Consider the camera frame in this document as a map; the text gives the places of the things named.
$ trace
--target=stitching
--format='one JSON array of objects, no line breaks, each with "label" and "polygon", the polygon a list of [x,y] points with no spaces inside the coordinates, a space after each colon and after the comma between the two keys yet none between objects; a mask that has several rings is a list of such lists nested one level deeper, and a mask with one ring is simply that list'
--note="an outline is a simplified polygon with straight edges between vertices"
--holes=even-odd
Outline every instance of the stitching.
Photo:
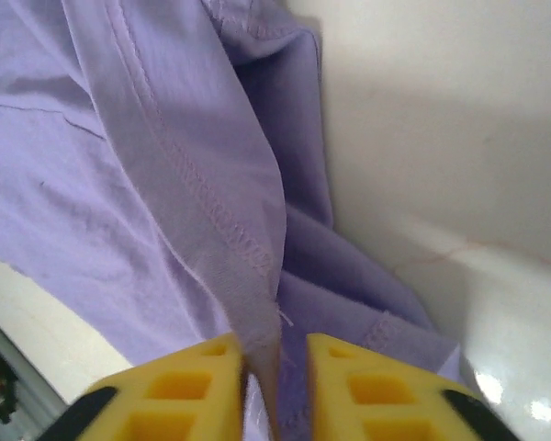
[{"label": "stitching", "polygon": [[[159,109],[157,100],[153,94],[149,76],[143,68],[139,50],[135,44],[120,0],[116,2],[116,6],[118,6],[119,16],[127,33],[128,41],[133,52],[132,55],[134,55],[136,59],[136,65],[139,68],[141,79],[143,80],[137,81],[137,78],[135,78],[133,73],[130,71],[128,64],[126,64],[136,95],[145,112],[147,112],[147,107],[153,107],[155,116],[157,117],[157,121],[160,125],[160,129],[163,133],[165,133],[168,131],[167,126],[163,120],[162,112]],[[106,3],[106,12],[108,23],[112,27],[114,38],[118,41],[118,31],[115,26],[116,21],[110,14],[108,2]],[[124,58],[125,53],[119,44],[118,48]],[[144,88],[144,91],[142,92],[144,92],[146,97],[150,100],[149,106],[145,106],[145,103],[141,101],[141,94],[138,90],[138,85],[141,85],[141,87]],[[243,226],[234,219],[231,211],[222,204],[214,189],[208,184],[202,174],[199,173],[197,167],[188,156],[187,152],[178,146],[174,141],[169,141],[172,147],[174,147],[174,150],[170,152],[166,148],[166,145],[162,139],[156,135],[156,130],[152,130],[152,134],[157,139],[163,152],[170,159],[170,164],[175,168],[190,194],[196,199],[198,206],[202,208],[229,248],[245,260],[262,277],[268,277],[273,266],[272,256],[267,253],[266,250],[248,234]]]},{"label": "stitching", "polygon": [[[218,11],[215,6],[215,2],[219,2]],[[230,23],[235,25],[237,28],[240,28],[242,31],[246,32],[249,36],[255,38],[256,40],[276,40],[284,38],[287,35],[291,34],[294,31],[300,32],[302,34],[308,34],[312,41],[314,42],[314,47],[316,49],[316,63],[317,71],[319,73],[319,81],[321,81],[321,53],[320,53],[320,43],[312,32],[312,30],[304,27],[300,27],[297,24],[282,26],[280,28],[272,28],[267,26],[263,21],[253,15],[253,2],[251,0],[249,7],[249,14],[247,16],[247,28],[242,24],[243,18],[236,18],[234,15],[232,17],[224,17],[224,0],[205,0],[204,3],[208,5],[207,11],[210,14],[210,17],[219,23],[219,33],[220,35],[224,32],[224,24]]]},{"label": "stitching", "polygon": [[255,0],[249,0],[249,11],[247,11],[247,32],[249,32],[249,23],[251,23],[251,20],[253,19],[253,6],[254,6]]},{"label": "stitching", "polygon": [[[398,327],[391,322],[388,316],[387,312],[384,313],[382,319],[369,329],[360,346],[380,353],[388,347],[389,343],[396,338],[399,332]],[[294,429],[300,422],[307,424],[308,419],[309,406],[305,406],[285,420],[282,428]]]}]

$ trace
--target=lavender shirt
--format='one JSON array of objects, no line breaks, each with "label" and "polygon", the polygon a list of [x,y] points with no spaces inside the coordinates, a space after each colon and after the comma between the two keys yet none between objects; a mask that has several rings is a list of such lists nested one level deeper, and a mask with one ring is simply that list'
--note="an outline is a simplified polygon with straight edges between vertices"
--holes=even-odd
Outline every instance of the lavender shirt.
[{"label": "lavender shirt", "polygon": [[457,378],[457,345],[332,229],[319,63],[273,0],[0,0],[0,258],[135,364],[281,339],[285,440],[309,439],[307,333]]}]

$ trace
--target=yellow plastic part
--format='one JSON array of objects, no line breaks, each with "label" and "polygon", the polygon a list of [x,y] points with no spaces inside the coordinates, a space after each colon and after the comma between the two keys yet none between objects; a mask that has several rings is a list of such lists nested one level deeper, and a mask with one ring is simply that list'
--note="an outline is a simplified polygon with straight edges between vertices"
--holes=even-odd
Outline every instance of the yellow plastic part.
[{"label": "yellow plastic part", "polygon": [[[463,386],[328,335],[308,346],[314,441],[480,441],[441,394],[473,397]],[[225,334],[99,381],[84,398],[116,395],[93,413],[79,400],[43,441],[241,441],[246,379]],[[79,437],[63,436],[72,426]]]},{"label": "yellow plastic part", "polygon": [[324,334],[309,335],[313,441],[479,441],[441,396],[461,385]]},{"label": "yellow plastic part", "polygon": [[232,334],[126,370],[90,388],[118,393],[79,441],[240,441],[246,378]]}]

